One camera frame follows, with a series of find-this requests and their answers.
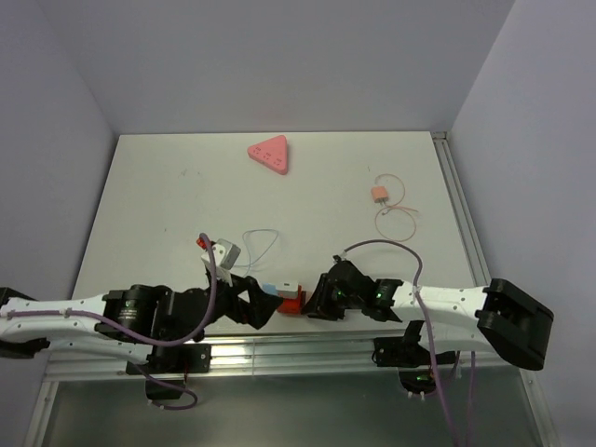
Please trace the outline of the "red cube socket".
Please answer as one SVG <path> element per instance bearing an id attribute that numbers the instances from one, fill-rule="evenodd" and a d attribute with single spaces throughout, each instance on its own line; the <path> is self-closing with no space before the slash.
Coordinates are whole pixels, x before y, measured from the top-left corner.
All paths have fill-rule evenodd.
<path id="1" fill-rule="evenodd" d="M 293 298 L 282 296 L 282 303 L 278 307 L 277 312 L 282 315 L 301 315 L 305 306 L 305 297 L 306 294 L 302 289 L 299 289 Z"/>

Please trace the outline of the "light blue charger plug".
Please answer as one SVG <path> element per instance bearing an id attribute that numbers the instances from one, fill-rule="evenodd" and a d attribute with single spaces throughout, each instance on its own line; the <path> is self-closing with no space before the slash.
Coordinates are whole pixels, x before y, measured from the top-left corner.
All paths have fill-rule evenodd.
<path id="1" fill-rule="evenodd" d="M 278 290 L 277 290 L 275 284 L 263 283 L 262 284 L 262 290 L 265 293 L 267 293 L 267 294 L 271 294 L 271 295 L 277 295 L 278 294 Z"/>

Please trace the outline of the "white charger plug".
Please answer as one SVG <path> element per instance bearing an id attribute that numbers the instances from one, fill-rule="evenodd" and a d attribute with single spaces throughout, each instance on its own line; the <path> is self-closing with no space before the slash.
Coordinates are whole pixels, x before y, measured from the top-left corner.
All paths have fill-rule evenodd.
<path id="1" fill-rule="evenodd" d="M 280 281 L 275 284 L 278 296 L 283 299 L 297 299 L 300 297 L 301 289 L 297 281 Z"/>

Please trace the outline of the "orange pink charger plug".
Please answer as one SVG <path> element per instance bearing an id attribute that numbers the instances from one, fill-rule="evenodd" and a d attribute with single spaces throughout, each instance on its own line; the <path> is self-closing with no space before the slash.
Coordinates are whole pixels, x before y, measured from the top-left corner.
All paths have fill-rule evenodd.
<path id="1" fill-rule="evenodd" d="M 372 200 L 376 204 L 384 206 L 388 201 L 388 192 L 384 186 L 374 186 L 371 189 Z"/>

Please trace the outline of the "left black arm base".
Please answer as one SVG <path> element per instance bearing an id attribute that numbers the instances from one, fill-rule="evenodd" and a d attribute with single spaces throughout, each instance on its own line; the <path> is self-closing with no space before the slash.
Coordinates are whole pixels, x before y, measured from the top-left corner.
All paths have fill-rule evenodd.
<path id="1" fill-rule="evenodd" d="M 198 397 L 188 387 L 189 375 L 207 373 L 210 360 L 211 345 L 208 344 L 154 346 L 144 364 L 128 361 L 125 372 L 145 379 L 144 392 L 151 404 L 184 410 L 198 403 Z"/>

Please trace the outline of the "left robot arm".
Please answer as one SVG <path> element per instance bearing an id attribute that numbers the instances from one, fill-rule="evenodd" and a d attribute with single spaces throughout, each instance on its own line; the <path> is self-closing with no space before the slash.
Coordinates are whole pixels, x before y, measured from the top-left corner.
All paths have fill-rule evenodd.
<path id="1" fill-rule="evenodd" d="M 44 351 L 104 355 L 167 373 L 190 360 L 219 318 L 261 329 L 282 305 L 252 278 L 217 280 L 207 289 L 176 292 L 136 284 L 78 301 L 36 301 L 1 290 L 1 355 L 32 359 Z"/>

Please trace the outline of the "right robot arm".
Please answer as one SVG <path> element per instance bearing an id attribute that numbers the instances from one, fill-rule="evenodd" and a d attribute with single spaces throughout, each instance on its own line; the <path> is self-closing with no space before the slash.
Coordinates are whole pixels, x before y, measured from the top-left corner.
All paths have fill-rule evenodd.
<path id="1" fill-rule="evenodd" d="M 403 340 L 404 355 L 412 362 L 424 362 L 434 351 L 494 352 L 529 371 L 544 368 L 554 321 L 549 308 L 502 278 L 469 289 L 415 286 L 372 279 L 341 260 L 320 276 L 302 314 L 337 321 L 347 310 L 378 322 L 429 321 L 433 336 L 418 331 Z"/>

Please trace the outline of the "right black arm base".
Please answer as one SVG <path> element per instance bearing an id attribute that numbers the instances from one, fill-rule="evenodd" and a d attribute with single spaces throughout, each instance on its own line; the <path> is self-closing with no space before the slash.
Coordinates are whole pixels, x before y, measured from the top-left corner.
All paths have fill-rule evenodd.
<path id="1" fill-rule="evenodd" d="M 430 352 L 404 336 L 374 338 L 372 362 L 379 368 L 398 368 L 408 391 L 429 393 L 436 388 Z"/>

